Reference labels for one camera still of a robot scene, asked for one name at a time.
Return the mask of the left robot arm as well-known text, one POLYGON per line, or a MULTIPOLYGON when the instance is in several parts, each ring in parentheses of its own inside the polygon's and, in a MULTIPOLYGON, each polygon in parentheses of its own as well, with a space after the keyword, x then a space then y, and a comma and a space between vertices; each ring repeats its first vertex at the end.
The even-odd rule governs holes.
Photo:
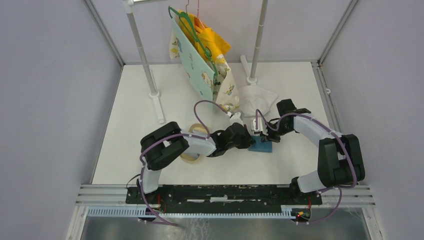
POLYGON ((140 141, 142 169, 138 185, 138 197, 145 204, 153 203, 157 198, 159 179, 162 169, 169 166, 180 155, 198 155, 215 158, 228 150, 248 149, 256 143, 247 128, 233 123, 225 130, 212 134, 201 131, 182 130, 175 122, 169 122, 140 141))

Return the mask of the blue leather card holder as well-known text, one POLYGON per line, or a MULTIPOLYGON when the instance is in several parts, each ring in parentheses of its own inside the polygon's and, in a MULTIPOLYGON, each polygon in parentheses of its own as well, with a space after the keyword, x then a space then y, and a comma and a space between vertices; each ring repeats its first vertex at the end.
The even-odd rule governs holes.
POLYGON ((262 141, 262 138, 256 135, 253 135, 252 138, 255 140, 255 143, 248 148, 248 151, 259 153, 271 153, 273 151, 271 141, 262 141))

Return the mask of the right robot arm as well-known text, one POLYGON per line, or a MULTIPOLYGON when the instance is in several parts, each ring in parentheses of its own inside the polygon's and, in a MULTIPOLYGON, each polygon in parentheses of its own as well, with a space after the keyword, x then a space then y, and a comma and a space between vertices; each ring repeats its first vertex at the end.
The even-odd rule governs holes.
POLYGON ((354 188, 365 179, 366 172, 358 137, 329 128, 307 108, 296 108, 291 99, 276 104, 279 118, 267 121, 260 110, 255 111, 251 129, 262 142, 278 143, 281 137, 295 132, 302 134, 318 149, 316 169, 294 177, 289 186, 289 199, 302 204, 309 193, 326 192, 332 188, 354 188))

